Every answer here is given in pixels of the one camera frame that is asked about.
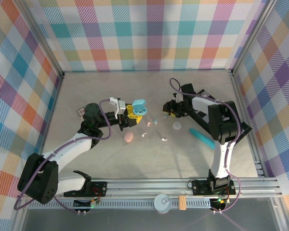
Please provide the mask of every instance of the purple cable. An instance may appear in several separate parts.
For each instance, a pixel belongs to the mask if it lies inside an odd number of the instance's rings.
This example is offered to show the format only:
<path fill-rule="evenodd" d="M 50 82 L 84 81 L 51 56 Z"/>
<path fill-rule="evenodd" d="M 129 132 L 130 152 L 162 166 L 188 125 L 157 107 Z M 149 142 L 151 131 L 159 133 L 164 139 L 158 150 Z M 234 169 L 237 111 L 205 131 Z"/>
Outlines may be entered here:
<path fill-rule="evenodd" d="M 35 170 L 35 172 L 33 173 L 32 177 L 30 178 L 30 180 L 28 181 L 27 185 L 25 186 L 25 188 L 23 189 L 23 191 L 19 194 L 15 204 L 14 204 L 14 209 L 15 210 L 19 210 L 21 208 L 24 208 L 26 207 L 28 204 L 32 203 L 34 201 L 34 199 L 30 200 L 29 202 L 25 203 L 24 205 L 21 205 L 19 207 L 18 204 L 21 200 L 21 198 L 23 198 L 23 196 L 25 195 L 26 191 L 28 190 L 29 186 L 31 185 L 31 183 L 33 182 L 34 178 L 37 176 L 37 174 L 39 173 L 39 171 L 42 169 L 42 167 L 46 164 L 46 162 L 48 160 L 50 160 L 55 154 L 57 154 L 60 150 L 62 150 L 63 148 L 67 147 L 68 145 L 72 144 L 72 143 L 75 143 L 77 141 L 80 141 L 80 140 L 87 140 L 87 139 L 94 139 L 94 140 L 100 140 L 100 141 L 103 141 L 103 140 L 107 140 L 109 139 L 109 137 L 111 136 L 111 126 L 110 126 L 110 123 L 107 119 L 107 116 L 105 114 L 105 112 L 103 111 L 102 109 L 102 103 L 104 102 L 107 102 L 109 101 L 109 99 L 105 99 L 105 100 L 102 100 L 98 103 L 99 107 L 100 107 L 100 110 L 102 112 L 102 115 L 107 123 L 107 126 L 108 126 L 108 129 L 109 129 L 109 134 L 108 136 L 104 137 L 104 138 L 99 138 L 99 137 L 94 137 L 94 136 L 88 136 L 88 137 L 80 137 L 80 138 L 77 138 L 75 140 L 72 140 L 72 141 L 69 141 L 69 142 L 66 142 L 65 144 L 61 145 L 60 147 L 58 147 L 54 152 L 53 154 L 50 154 L 39 166 L 38 168 Z M 73 211 L 73 212 L 76 212 L 74 209 L 71 209 L 71 208 L 68 208 L 66 207 L 65 205 L 63 205 L 56 197 L 54 197 L 54 199 L 56 200 L 56 202 L 58 202 L 59 205 L 61 205 L 63 208 L 65 209 L 68 209 L 70 211 Z"/>
<path fill-rule="evenodd" d="M 232 175 L 232 174 L 227 170 L 227 159 L 228 159 L 228 154 L 229 154 L 230 145 L 238 140 L 238 138 L 239 138 L 239 136 L 240 136 L 240 133 L 241 133 L 240 121 L 239 121 L 236 113 L 234 112 L 234 110 L 233 110 L 227 103 L 225 103 L 225 102 L 223 102 L 223 101 L 211 99 L 211 98 L 209 98 L 209 97 L 207 97 L 207 96 L 205 96 L 205 95 L 201 95 L 201 94 L 189 94 L 189 93 L 181 92 L 180 90 L 176 89 L 176 88 L 173 86 L 173 84 L 171 83 L 172 80 L 174 80 L 174 81 L 177 82 L 177 84 L 179 85 L 179 89 L 181 89 L 181 85 L 180 85 L 180 83 L 179 83 L 179 81 L 178 81 L 177 79 L 175 79 L 175 78 L 170 78 L 169 84 L 170 84 L 170 86 L 171 86 L 176 92 L 178 92 L 178 93 L 180 93 L 180 94 L 182 94 L 182 95 L 189 95 L 189 96 L 200 97 L 200 98 L 204 98 L 204 99 L 206 99 L 206 100 L 210 100 L 210 101 L 212 101 L 212 102 L 217 102 L 217 103 L 223 104 L 223 105 L 225 105 L 225 106 L 230 110 L 231 114 L 232 114 L 232 115 L 234 116 L 234 118 L 235 118 L 236 126 L 237 126 L 237 134 L 236 134 L 236 137 L 235 137 L 235 138 L 228 144 L 228 146 L 227 146 L 227 150 L 226 150 L 226 154 L 225 154 L 225 161 L 224 161 L 224 168 L 225 168 L 225 170 L 226 170 L 226 172 L 228 173 L 229 176 L 231 176 L 232 178 L 235 178 L 235 179 L 237 180 L 237 182 L 238 182 L 238 184 L 239 184 L 239 192 L 238 192 L 238 194 L 237 194 L 234 202 L 233 202 L 228 208 L 225 208 L 224 210 L 222 210 L 222 211 L 227 211 L 227 210 L 230 209 L 232 206 L 234 206 L 234 204 L 237 202 L 237 200 L 239 199 L 240 194 L 241 194 L 241 187 L 242 187 L 242 186 L 241 186 L 241 181 L 239 180 L 238 177 Z"/>

